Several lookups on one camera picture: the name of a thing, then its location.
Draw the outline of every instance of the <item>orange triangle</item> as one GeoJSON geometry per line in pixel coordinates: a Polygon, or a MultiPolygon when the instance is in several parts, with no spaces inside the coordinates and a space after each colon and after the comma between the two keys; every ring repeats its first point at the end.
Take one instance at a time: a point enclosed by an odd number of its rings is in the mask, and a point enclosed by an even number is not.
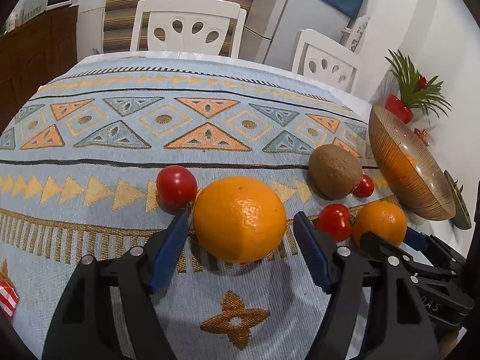
{"type": "Polygon", "coordinates": [[[40,134],[35,135],[31,140],[29,140],[25,145],[23,145],[20,150],[63,146],[65,146],[65,142],[63,141],[62,136],[59,133],[57,125],[52,124],[50,127],[47,127],[45,130],[43,130],[40,134]]]}
{"type": "Polygon", "coordinates": [[[334,134],[337,132],[337,128],[338,128],[338,125],[340,124],[340,120],[333,119],[333,117],[320,116],[320,115],[307,114],[307,116],[311,117],[315,122],[320,123],[323,127],[333,132],[334,134]]]}
{"type": "Polygon", "coordinates": [[[73,103],[51,104],[50,108],[52,109],[55,119],[60,120],[93,100],[95,99],[75,101],[73,103]]]}
{"type": "Polygon", "coordinates": [[[200,150],[229,150],[234,152],[251,152],[239,140],[214,126],[205,123],[187,132],[181,137],[167,143],[165,149],[200,149],[200,150]]]}
{"type": "Polygon", "coordinates": [[[333,140],[333,144],[340,146],[343,150],[348,151],[350,154],[352,154],[354,157],[361,157],[360,154],[358,154],[355,150],[353,150],[349,145],[347,145],[345,142],[343,142],[341,139],[335,138],[333,140]]]}
{"type": "Polygon", "coordinates": [[[191,97],[176,97],[176,99],[207,119],[239,103],[236,100],[228,99],[198,99],[191,97]]]}

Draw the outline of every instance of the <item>tomato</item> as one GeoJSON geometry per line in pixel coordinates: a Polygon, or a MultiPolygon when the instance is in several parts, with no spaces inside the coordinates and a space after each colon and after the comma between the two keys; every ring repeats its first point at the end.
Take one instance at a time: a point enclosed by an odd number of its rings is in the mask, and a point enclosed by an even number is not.
{"type": "Polygon", "coordinates": [[[335,242],[344,241],[352,233],[350,212],[343,204],[330,204],[320,211],[317,229],[332,236],[335,242]]]}
{"type": "Polygon", "coordinates": [[[163,168],[157,176],[157,191],[161,201],[168,207],[180,208],[197,196],[197,180],[186,168],[171,165],[163,168]]]}
{"type": "Polygon", "coordinates": [[[355,188],[353,194],[357,198],[368,198],[374,192],[374,189],[374,181],[370,178],[370,176],[363,175],[360,184],[355,188]]]}

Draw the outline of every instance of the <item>silver screw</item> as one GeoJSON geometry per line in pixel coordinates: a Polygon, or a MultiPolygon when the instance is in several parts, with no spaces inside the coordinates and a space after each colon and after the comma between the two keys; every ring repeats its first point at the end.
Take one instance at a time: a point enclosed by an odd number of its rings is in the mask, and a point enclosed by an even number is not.
{"type": "Polygon", "coordinates": [[[134,246],[130,249],[130,254],[132,256],[140,256],[143,253],[143,247],[141,246],[134,246]]]}
{"type": "Polygon", "coordinates": [[[343,256],[343,257],[348,257],[350,256],[350,249],[346,246],[340,246],[338,249],[337,249],[337,253],[340,255],[340,256],[343,256]]]}
{"type": "Polygon", "coordinates": [[[87,266],[88,264],[91,264],[93,261],[93,256],[91,254],[87,254],[82,257],[81,262],[84,266],[87,266]]]}
{"type": "Polygon", "coordinates": [[[400,260],[395,256],[390,256],[387,261],[391,266],[397,266],[400,264],[400,260]]]}

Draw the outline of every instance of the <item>refrigerator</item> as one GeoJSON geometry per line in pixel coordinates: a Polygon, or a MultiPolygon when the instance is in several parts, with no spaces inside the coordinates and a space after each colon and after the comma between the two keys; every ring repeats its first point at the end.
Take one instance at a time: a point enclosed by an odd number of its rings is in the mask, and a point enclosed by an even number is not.
{"type": "Polygon", "coordinates": [[[289,71],[300,30],[312,28],[340,42],[349,22],[322,0],[253,0],[238,57],[289,71]]]}

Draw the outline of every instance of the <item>tablecloth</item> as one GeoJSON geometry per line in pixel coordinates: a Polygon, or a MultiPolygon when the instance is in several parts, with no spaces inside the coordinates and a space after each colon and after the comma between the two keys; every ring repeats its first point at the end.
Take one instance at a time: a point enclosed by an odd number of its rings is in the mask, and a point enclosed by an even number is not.
{"type": "MultiPolygon", "coordinates": [[[[205,61],[120,58],[79,64],[41,87],[0,137],[0,259],[20,302],[13,326],[40,357],[57,302],[87,253],[119,257],[163,230],[160,168],[182,164],[200,188],[231,175],[270,185],[289,219],[282,243],[248,264],[222,262],[194,231],[166,291],[152,297],[178,359],[302,359],[328,295],[315,287],[291,231],[300,210],[316,215],[309,154],[333,143],[358,157],[376,185],[358,208],[391,199],[368,144],[367,125],[330,92],[301,80],[205,61]],[[215,331],[226,308],[255,320],[215,331]]],[[[112,289],[122,350],[134,357],[112,289]]],[[[359,350],[366,302],[349,357],[359,350]]]]}

